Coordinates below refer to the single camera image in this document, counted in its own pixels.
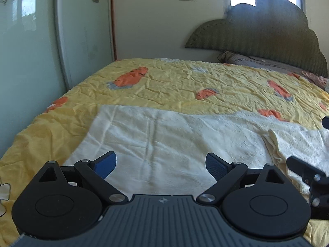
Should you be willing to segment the white textured pants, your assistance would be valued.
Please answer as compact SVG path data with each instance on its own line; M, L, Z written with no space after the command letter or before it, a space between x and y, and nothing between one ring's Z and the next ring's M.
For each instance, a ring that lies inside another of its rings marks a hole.
M128 197L199 195L215 183L205 167L208 153L249 168L272 163L308 194L308 186L285 162L295 156L327 172L328 130L308 130L246 111L188 115L104 105L66 165L92 161L109 151L116 154L117 166L107 181Z

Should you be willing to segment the folded floral blanket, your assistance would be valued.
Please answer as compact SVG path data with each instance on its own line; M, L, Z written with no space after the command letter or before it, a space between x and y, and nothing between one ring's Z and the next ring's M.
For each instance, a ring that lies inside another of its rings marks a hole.
M328 93L329 91L329 79L324 78L323 76L317 76L316 74L313 74L312 72L303 71L302 75L307 78L309 81L314 83L316 86L320 87L324 91Z

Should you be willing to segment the yellow carrot print quilt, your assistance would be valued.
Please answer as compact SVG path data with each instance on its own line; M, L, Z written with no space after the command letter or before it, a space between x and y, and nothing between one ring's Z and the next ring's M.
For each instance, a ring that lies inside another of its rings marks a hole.
M11 210L49 160L61 165L86 137L104 105L188 115L246 111L320 130L328 93L295 73L174 59L116 61L88 77L16 135L1 159L1 246L19 236Z

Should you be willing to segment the green upholstered headboard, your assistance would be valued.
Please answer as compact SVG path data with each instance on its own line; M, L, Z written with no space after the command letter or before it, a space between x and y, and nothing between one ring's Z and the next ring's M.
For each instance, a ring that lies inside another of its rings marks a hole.
M262 57L328 76L318 37L304 12L288 0L235 5L224 19L201 24L185 47Z

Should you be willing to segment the grey striped pillow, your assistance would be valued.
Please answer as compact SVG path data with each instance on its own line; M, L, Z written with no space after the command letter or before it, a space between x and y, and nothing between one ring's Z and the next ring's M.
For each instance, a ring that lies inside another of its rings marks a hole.
M284 74L295 73L302 75L303 69L295 66L279 63L277 61L261 59L260 57L247 57L230 51L224 51L218 55L219 63L249 66L258 69L272 70Z

